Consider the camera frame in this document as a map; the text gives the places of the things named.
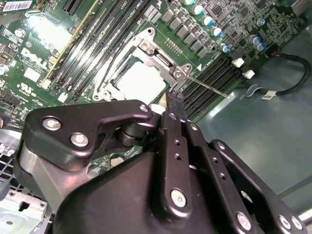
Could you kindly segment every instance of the black ram slot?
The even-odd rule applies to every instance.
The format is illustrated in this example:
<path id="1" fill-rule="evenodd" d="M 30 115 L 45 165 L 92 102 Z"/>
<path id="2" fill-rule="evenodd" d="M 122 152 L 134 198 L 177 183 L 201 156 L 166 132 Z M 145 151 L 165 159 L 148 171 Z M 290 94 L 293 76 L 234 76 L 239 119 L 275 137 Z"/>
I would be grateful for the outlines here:
<path id="1" fill-rule="evenodd" d="M 68 15 L 72 16 L 76 13 L 83 0 L 68 0 L 63 7 L 63 11 L 65 11 Z"/>
<path id="2" fill-rule="evenodd" d="M 241 78 L 241 72 L 231 60 L 221 55 L 199 77 L 198 80 L 211 85 L 221 92 L 229 89 Z M 195 82 L 183 91 L 184 105 L 189 119 L 194 119 L 205 111 L 220 96 Z"/>

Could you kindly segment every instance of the mounting hole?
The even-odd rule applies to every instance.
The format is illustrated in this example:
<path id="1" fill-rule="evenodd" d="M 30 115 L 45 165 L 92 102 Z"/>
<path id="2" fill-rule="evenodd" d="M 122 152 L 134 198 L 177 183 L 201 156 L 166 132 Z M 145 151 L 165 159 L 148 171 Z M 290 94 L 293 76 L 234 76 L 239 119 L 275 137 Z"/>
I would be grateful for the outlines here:
<path id="1" fill-rule="evenodd" d="M 179 154 L 175 154 L 175 159 L 176 159 L 176 160 L 181 160 L 180 155 L 179 155 Z"/>
<path id="2" fill-rule="evenodd" d="M 220 177 L 221 177 L 221 179 L 226 180 L 226 177 L 223 173 L 220 173 Z"/>

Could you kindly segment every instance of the screw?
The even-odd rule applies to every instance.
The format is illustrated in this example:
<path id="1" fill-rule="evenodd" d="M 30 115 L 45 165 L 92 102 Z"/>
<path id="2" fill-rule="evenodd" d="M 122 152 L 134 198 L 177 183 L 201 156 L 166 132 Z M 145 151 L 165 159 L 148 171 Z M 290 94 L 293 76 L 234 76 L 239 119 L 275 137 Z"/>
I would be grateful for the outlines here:
<path id="1" fill-rule="evenodd" d="M 174 202 L 174 204 L 178 207 L 185 207 L 186 206 L 186 197 L 179 190 L 173 189 L 171 191 L 171 199 Z"/>
<path id="2" fill-rule="evenodd" d="M 170 116 L 170 118 L 176 120 L 176 116 L 173 113 L 170 113 L 169 116 Z"/>
<path id="3" fill-rule="evenodd" d="M 288 230 L 292 228 L 291 224 L 287 221 L 287 219 L 284 216 L 279 215 L 278 218 L 285 228 L 287 228 Z"/>
<path id="4" fill-rule="evenodd" d="M 148 109 L 146 108 L 145 105 L 141 105 L 141 106 L 140 106 L 140 109 L 141 109 L 142 111 L 144 111 L 144 112 L 148 112 Z"/>
<path id="5" fill-rule="evenodd" d="M 191 123 L 191 127 L 193 128 L 193 130 L 197 130 L 197 126 L 195 124 Z"/>
<path id="6" fill-rule="evenodd" d="M 89 143 L 87 136 L 82 133 L 72 134 L 70 137 L 70 141 L 78 147 L 85 147 Z"/>
<path id="7" fill-rule="evenodd" d="M 225 146 L 221 142 L 218 142 L 218 146 L 221 148 L 221 150 L 225 150 Z"/>
<path id="8" fill-rule="evenodd" d="M 56 131 L 58 129 L 61 128 L 61 123 L 55 119 L 55 118 L 46 118 L 43 122 L 42 122 L 42 125 L 50 130 L 50 131 Z"/>
<path id="9" fill-rule="evenodd" d="M 250 231 L 252 229 L 252 224 L 248 220 L 248 218 L 241 212 L 237 213 L 236 215 L 238 222 L 240 225 L 247 231 Z"/>
<path id="10" fill-rule="evenodd" d="M 303 229 L 301 223 L 295 217 L 292 217 L 292 222 L 296 226 L 297 229 L 299 229 L 299 230 Z"/>

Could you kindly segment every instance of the gray metal surface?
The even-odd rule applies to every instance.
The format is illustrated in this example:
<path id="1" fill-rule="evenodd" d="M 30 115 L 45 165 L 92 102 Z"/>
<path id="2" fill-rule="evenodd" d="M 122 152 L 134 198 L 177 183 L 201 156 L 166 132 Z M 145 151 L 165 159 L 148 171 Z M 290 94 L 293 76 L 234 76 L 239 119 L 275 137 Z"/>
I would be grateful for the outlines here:
<path id="1" fill-rule="evenodd" d="M 300 55 L 312 63 L 312 31 L 293 39 L 283 53 Z M 300 64 L 271 59 L 252 80 L 284 90 L 303 74 Z M 296 212 L 312 208 L 312 77 L 298 92 L 261 100 L 240 99 L 235 90 L 197 124 L 207 141 L 226 142 L 268 186 Z"/>
<path id="2" fill-rule="evenodd" d="M 25 144 L 19 157 L 21 167 L 31 174 L 54 212 L 65 197 L 89 181 L 88 167 L 78 172 L 66 172 L 30 152 Z"/>
<path id="3" fill-rule="evenodd" d="M 1 233 L 30 233 L 43 220 L 46 209 L 46 202 L 11 190 L 0 201 Z"/>

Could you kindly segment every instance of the electrolytic capacitor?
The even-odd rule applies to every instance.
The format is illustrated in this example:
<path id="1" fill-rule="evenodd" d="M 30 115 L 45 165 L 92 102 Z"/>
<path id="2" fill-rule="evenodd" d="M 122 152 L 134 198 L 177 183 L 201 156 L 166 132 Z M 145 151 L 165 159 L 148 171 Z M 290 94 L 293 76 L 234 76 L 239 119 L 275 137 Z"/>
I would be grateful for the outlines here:
<path id="1" fill-rule="evenodd" d="M 220 45 L 220 49 L 221 49 L 224 53 L 227 53 L 227 52 L 230 51 L 230 47 L 229 47 L 228 45 L 224 44 L 224 43 L 222 43 L 222 44 Z"/>
<path id="2" fill-rule="evenodd" d="M 192 12 L 194 15 L 198 16 L 198 15 L 203 14 L 204 8 L 201 5 L 195 5 L 192 8 Z"/>
<path id="3" fill-rule="evenodd" d="M 210 26 L 213 24 L 214 20 L 213 18 L 211 18 L 210 16 L 204 16 L 203 19 L 201 20 L 201 22 L 203 23 L 203 25 L 205 26 Z"/>
<path id="4" fill-rule="evenodd" d="M 254 45 L 253 46 L 257 51 L 263 51 L 266 47 L 266 45 L 264 43 L 260 43 L 258 45 Z"/>
<path id="5" fill-rule="evenodd" d="M 213 27 L 211 30 L 211 34 L 214 35 L 215 37 L 220 37 L 222 35 L 222 30 L 221 28 Z"/>
<path id="6" fill-rule="evenodd" d="M 5 64 L 0 64 L 0 76 L 9 72 L 9 67 Z"/>
<path id="7" fill-rule="evenodd" d="M 261 38 L 258 37 L 257 35 L 251 35 L 249 37 L 249 43 L 253 45 L 258 45 L 261 43 Z"/>
<path id="8" fill-rule="evenodd" d="M 194 4 L 195 0 L 184 0 L 183 2 L 185 5 L 192 5 Z"/>

